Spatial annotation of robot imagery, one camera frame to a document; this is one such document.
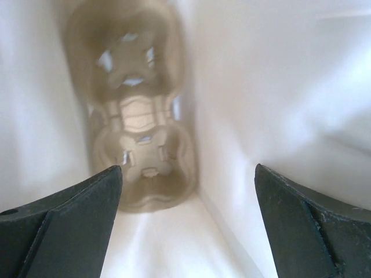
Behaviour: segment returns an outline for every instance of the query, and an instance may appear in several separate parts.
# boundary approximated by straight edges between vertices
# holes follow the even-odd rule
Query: black object
[[[280,278],[371,278],[371,211],[260,164],[255,186]]]
[[[0,214],[0,277],[100,277],[122,188],[119,166]]]

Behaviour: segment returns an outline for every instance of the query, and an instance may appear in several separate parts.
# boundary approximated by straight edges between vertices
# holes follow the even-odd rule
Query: white surface
[[[196,112],[209,213],[197,197],[155,214],[119,213],[102,277],[277,277],[257,163],[371,209],[371,19],[358,17],[371,3],[175,2],[194,73],[180,115],[191,122]],[[0,2],[0,211],[90,174],[59,37],[75,3]]]

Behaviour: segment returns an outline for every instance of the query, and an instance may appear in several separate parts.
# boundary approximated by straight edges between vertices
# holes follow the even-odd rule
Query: beige tray
[[[75,90],[93,107],[96,171],[123,170],[120,208],[179,204],[196,184],[194,145],[173,118],[184,81],[181,28],[162,0],[89,1],[71,16],[66,49]]]

